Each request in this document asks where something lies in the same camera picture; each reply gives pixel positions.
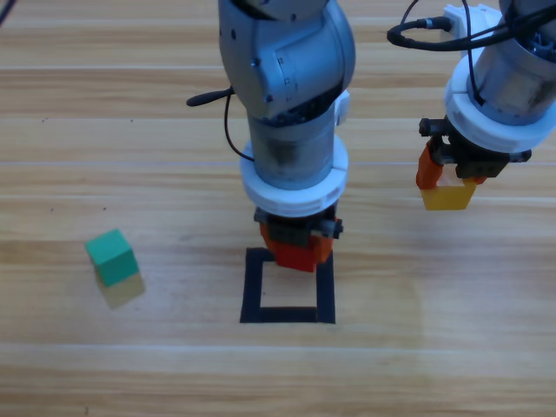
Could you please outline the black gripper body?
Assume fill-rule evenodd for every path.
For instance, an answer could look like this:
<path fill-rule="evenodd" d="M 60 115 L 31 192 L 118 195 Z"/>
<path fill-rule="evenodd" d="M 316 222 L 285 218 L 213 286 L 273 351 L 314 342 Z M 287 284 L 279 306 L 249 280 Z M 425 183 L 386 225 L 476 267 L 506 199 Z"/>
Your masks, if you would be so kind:
<path fill-rule="evenodd" d="M 257 208 L 254 220 L 259 222 L 273 242 L 309 243 L 311 237 L 338 239 L 343 232 L 342 219 L 336 217 L 336 207 L 303 217 L 284 217 Z"/>
<path fill-rule="evenodd" d="M 433 142 L 433 157 L 443 167 L 454 164 L 460 179 L 473 176 L 495 178 L 508 163 L 527 162 L 532 151 L 496 152 L 483 149 L 466 139 L 447 119 L 422 118 L 419 133 Z"/>

